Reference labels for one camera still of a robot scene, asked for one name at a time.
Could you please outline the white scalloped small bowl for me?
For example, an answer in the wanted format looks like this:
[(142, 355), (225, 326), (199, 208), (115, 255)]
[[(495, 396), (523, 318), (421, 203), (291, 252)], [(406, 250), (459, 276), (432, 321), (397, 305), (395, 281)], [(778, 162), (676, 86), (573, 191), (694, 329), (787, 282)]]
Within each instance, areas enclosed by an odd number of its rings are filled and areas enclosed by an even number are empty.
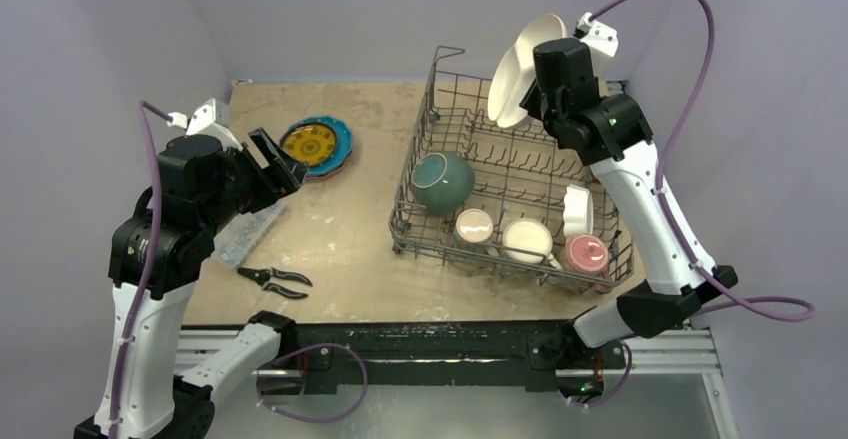
[(566, 237), (593, 233), (594, 203), (587, 188), (574, 184), (566, 187), (562, 219), (563, 235)]

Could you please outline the clear plastic tray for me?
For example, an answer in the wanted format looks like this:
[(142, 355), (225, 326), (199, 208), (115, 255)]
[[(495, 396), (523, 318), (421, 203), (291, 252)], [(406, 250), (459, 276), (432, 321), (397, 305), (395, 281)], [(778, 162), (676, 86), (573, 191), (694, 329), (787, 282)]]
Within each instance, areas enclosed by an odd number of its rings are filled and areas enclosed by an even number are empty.
[(259, 212), (234, 217), (215, 236), (211, 258), (231, 269), (241, 267), (286, 209), (280, 200)]

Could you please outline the pink ghost mug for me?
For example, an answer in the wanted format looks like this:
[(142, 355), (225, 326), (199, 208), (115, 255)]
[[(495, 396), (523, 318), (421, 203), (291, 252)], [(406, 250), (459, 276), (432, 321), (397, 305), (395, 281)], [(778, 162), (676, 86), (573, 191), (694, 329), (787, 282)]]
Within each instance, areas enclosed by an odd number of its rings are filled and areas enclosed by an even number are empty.
[(608, 248), (592, 234), (567, 237), (557, 259), (566, 271), (606, 280), (610, 278)]

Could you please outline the white scalloped teal bowl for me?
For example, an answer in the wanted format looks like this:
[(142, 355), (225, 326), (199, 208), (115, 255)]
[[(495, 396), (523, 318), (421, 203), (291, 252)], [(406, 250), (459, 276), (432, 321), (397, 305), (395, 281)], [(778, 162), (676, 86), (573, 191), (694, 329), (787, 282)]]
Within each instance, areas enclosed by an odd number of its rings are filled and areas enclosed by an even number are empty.
[(430, 215), (448, 216), (471, 196), (475, 180), (465, 159), (451, 152), (434, 152), (415, 164), (412, 194)]

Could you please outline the green floral mug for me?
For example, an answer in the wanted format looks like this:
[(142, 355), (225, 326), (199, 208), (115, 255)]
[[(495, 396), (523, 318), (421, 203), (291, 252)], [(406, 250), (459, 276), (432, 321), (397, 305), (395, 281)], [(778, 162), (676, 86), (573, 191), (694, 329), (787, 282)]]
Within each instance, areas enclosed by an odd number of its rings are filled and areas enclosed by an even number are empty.
[(502, 253), (510, 259), (538, 265), (543, 262), (562, 270), (553, 255), (553, 236), (540, 221), (532, 218), (516, 219), (502, 233)]

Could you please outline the cream divided plate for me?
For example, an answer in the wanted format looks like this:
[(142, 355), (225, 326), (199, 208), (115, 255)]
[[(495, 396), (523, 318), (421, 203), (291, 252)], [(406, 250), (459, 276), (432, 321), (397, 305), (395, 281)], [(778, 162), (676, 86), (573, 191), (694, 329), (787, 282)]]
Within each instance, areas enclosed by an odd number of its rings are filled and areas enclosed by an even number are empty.
[(488, 92), (486, 112), (497, 127), (512, 129), (527, 120), (528, 113), (520, 103), (535, 81), (533, 49), (566, 36), (566, 26), (555, 14), (537, 17), (519, 33), (502, 56)]

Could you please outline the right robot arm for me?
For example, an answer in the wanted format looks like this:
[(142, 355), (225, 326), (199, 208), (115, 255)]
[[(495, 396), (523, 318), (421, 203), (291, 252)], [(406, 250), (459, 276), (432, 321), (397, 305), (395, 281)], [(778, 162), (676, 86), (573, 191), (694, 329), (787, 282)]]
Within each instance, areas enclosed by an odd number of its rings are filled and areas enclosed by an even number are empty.
[(681, 324), (737, 285), (733, 267), (719, 265), (697, 241), (670, 185), (658, 170), (658, 150), (638, 103), (604, 97), (590, 48), (575, 38), (532, 51), (535, 117), (559, 148), (575, 151), (600, 181), (630, 232), (646, 279), (574, 319), (561, 340), (564, 358), (584, 366), (601, 346), (635, 335), (652, 338)]

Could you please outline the yellow patterned plate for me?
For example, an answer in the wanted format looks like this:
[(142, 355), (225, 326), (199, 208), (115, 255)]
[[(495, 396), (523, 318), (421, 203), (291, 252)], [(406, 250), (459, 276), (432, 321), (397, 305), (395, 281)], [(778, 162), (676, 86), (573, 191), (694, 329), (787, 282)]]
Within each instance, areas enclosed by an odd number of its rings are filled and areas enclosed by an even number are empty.
[(281, 139), (282, 149), (310, 168), (329, 160), (337, 145), (338, 138), (334, 130), (321, 123), (296, 126)]

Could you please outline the black pruning shears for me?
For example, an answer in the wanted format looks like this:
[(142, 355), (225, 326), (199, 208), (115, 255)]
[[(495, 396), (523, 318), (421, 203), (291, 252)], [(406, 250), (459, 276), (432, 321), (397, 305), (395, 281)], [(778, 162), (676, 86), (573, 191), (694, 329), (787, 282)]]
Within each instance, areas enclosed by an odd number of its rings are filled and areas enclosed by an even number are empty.
[(309, 296), (309, 294), (285, 287), (283, 285), (284, 281), (301, 284), (307, 287), (313, 286), (312, 281), (305, 275), (297, 272), (283, 271), (275, 267), (263, 269), (239, 267), (236, 269), (236, 272), (240, 276), (259, 285), (263, 291), (271, 292), (291, 300), (305, 299)]

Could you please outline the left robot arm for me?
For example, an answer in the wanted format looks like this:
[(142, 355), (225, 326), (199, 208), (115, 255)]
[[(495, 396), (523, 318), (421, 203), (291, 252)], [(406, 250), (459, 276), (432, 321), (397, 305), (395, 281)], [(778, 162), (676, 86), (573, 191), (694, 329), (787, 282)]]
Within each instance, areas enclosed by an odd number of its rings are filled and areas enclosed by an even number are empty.
[(199, 366), (175, 370), (187, 304), (215, 236), (236, 216), (297, 192), (305, 164), (256, 129), (246, 145), (202, 134), (173, 139), (153, 165), (152, 186), (112, 238), (110, 376), (98, 411), (76, 426), (78, 438), (201, 438), (249, 373), (297, 358), (293, 321), (260, 312)]

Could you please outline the teal blue plate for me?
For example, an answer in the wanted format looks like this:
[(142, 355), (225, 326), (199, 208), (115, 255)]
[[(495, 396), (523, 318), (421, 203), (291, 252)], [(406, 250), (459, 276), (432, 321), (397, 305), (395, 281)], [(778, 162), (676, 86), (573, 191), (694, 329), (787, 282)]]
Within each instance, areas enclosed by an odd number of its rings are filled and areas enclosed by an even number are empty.
[(305, 177), (306, 180), (326, 179), (341, 170), (345, 162), (352, 156), (354, 148), (353, 133), (344, 121), (333, 116), (313, 116), (302, 119), (291, 125), (283, 136), (292, 128), (308, 123), (321, 123), (328, 125), (334, 130), (338, 138), (338, 145), (335, 153), (330, 157), (330, 159), (319, 166), (312, 168), (308, 166), (308, 172)]

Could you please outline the cream dragon mug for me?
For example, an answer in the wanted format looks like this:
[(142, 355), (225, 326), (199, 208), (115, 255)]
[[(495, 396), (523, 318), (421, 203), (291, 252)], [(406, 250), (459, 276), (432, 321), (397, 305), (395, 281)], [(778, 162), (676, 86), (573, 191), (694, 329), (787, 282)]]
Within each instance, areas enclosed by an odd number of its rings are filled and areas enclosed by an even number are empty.
[(482, 209), (466, 209), (456, 218), (453, 236), (456, 247), (474, 253), (485, 253), (497, 257), (498, 251), (492, 245), (494, 222)]

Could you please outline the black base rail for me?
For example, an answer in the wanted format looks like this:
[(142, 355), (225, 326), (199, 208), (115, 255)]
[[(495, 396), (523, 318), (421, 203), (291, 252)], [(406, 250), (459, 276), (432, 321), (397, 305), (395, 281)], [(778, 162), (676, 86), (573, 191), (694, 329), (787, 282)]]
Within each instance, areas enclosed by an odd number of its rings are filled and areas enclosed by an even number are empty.
[(521, 387), (585, 399), (617, 376), (716, 373), (706, 330), (677, 329), (579, 352), (562, 320), (406, 323), (299, 323), (283, 349), (312, 346), (303, 358), (254, 372), (272, 394), (333, 394), (340, 385)]

